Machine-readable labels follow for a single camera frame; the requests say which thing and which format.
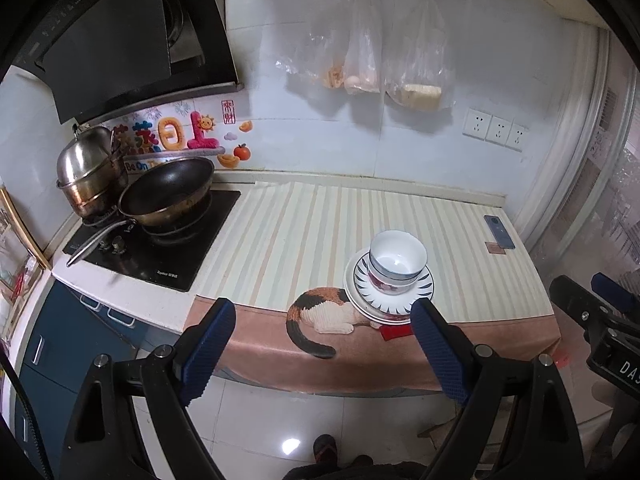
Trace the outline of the blue leaf pattern plate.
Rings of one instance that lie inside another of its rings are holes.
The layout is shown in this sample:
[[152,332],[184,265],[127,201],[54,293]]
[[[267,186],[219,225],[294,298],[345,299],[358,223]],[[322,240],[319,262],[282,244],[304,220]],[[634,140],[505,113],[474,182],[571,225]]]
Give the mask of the blue leaf pattern plate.
[[433,299],[434,278],[428,266],[424,266],[412,283],[391,285],[380,281],[370,271],[369,263],[369,254],[364,252],[355,260],[348,276],[358,294],[371,308],[384,314],[408,315],[416,300]]

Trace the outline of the red floral white bowl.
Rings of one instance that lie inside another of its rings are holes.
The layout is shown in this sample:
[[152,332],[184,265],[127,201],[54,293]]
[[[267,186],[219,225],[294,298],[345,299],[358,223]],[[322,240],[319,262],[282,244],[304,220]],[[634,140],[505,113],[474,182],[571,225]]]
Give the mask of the red floral white bowl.
[[419,280],[416,281],[415,283],[413,283],[412,285],[409,285],[408,287],[398,287],[398,288],[396,288],[396,287],[392,287],[390,285],[386,285],[384,283],[379,282],[374,276],[372,276],[369,273],[369,271],[368,271],[368,274],[369,274],[369,278],[370,278],[370,281],[371,281],[372,285],[376,289],[380,290],[381,292],[384,292],[384,294],[387,294],[387,295],[404,294],[405,292],[408,292],[409,290],[415,288],[416,287],[416,283],[419,281]]

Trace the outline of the blue floral white bowl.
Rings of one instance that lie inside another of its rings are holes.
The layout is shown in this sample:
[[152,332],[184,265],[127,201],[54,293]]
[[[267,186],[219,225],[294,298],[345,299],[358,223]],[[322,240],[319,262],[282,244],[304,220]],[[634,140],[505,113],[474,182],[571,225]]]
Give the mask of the blue floral white bowl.
[[408,275],[425,268],[427,250],[412,234],[387,230],[372,238],[369,259],[388,272]]

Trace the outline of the white floral plate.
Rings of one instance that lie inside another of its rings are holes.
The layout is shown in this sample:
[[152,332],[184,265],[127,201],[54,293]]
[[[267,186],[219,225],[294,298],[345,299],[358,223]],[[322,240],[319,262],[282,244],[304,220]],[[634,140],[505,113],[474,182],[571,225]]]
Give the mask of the white floral plate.
[[372,306],[360,295],[356,286],[357,266],[360,260],[367,255],[367,249],[360,249],[349,259],[344,271],[344,286],[346,295],[352,305],[370,321],[388,326],[401,326],[410,323],[410,304],[419,297],[418,286],[400,295],[388,296],[374,289],[367,282],[366,286],[373,292],[373,299],[377,299],[382,307],[389,307],[389,311],[384,311]]

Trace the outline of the gold rim white bowl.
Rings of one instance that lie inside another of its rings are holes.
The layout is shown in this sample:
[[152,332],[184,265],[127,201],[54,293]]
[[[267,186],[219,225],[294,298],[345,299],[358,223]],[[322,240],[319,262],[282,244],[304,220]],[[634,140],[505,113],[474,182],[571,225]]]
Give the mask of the gold rim white bowl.
[[368,260],[368,267],[369,273],[374,276],[379,282],[396,288],[408,287],[409,285],[412,285],[420,278],[424,271],[424,269],[422,269],[419,272],[408,275],[388,272],[385,269],[381,268],[372,259]]

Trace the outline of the blue kitchen cabinet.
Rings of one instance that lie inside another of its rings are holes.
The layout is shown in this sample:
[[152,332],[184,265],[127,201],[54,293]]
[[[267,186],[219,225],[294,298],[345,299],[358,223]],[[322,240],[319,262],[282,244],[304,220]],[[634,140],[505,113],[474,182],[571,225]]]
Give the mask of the blue kitchen cabinet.
[[78,392],[100,353],[115,361],[172,344],[178,335],[81,295],[59,281],[44,297],[20,370],[54,474]]

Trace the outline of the black induction cooktop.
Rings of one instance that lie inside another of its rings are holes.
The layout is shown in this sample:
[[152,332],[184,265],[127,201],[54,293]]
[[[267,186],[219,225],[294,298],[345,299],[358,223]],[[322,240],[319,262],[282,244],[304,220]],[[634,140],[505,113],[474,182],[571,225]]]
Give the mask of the black induction cooktop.
[[241,193],[211,190],[175,226],[159,230],[128,223],[109,232],[88,263],[154,285],[186,292]]

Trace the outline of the striped cat tablecloth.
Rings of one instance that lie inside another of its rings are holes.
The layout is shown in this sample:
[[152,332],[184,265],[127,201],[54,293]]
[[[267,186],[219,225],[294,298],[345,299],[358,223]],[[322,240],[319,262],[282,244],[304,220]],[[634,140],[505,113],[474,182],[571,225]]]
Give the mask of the striped cat tablecloth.
[[427,291],[446,321],[502,356],[553,352],[561,334],[522,243],[495,254],[499,209],[318,184],[260,184],[232,210],[192,300],[193,325],[218,297],[236,307],[220,366],[254,384],[312,393],[435,390],[416,338],[385,338],[363,315],[356,279],[373,237],[401,230],[427,252]]

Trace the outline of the black frying pan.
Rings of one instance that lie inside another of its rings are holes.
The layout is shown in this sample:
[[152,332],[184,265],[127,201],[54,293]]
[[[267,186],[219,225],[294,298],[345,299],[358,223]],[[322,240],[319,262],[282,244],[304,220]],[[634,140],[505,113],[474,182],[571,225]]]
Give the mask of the black frying pan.
[[101,240],[121,226],[155,228],[174,224],[208,194],[214,172],[214,163],[204,157],[174,159],[145,171],[119,197],[118,217],[83,242],[66,266],[84,260]]

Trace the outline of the steel pot with lid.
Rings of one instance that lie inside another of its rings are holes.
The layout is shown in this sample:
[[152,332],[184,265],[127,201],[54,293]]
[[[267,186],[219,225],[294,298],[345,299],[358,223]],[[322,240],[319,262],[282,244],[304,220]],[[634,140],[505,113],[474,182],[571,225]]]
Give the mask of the steel pot with lid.
[[120,142],[102,126],[74,133],[58,155],[56,175],[56,187],[83,219],[111,209],[128,184]]

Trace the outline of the plastic bag with food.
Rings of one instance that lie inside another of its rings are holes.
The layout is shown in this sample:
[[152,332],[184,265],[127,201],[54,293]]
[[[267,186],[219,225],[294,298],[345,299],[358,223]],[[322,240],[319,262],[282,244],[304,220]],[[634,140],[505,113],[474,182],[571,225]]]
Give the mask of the plastic bag with food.
[[310,84],[343,88],[354,3],[337,0],[314,14],[292,46],[278,56],[277,68]]

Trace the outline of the black range hood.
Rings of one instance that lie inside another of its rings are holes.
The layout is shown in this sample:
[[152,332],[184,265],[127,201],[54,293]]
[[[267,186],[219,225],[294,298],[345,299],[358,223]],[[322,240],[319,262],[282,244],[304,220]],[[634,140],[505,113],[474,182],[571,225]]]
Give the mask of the black range hood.
[[239,91],[218,0],[55,0],[13,65],[52,92],[61,122]]

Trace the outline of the plastic bag with eggs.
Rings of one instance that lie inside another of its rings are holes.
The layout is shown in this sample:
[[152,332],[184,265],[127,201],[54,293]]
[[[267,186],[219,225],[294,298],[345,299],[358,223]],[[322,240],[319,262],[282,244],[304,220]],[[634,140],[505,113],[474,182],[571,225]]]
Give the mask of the plastic bag with eggs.
[[352,0],[349,42],[343,65],[348,94],[381,90],[383,27],[378,0]]

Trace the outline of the colourful wall stickers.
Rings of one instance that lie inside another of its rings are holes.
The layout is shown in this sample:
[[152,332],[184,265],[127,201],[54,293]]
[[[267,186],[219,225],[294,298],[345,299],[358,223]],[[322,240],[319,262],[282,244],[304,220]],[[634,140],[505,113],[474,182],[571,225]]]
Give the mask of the colourful wall stickers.
[[119,140],[128,174],[188,157],[203,157],[219,169],[233,170],[252,157],[254,124],[244,92],[155,105],[110,119],[104,126]]

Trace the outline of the white wall socket strip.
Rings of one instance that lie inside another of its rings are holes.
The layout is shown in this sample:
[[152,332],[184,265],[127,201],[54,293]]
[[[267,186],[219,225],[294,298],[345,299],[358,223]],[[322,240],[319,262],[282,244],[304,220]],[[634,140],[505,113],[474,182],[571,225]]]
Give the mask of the white wall socket strip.
[[462,133],[470,138],[521,152],[527,140],[528,129],[516,122],[508,122],[506,119],[469,108],[464,118]]

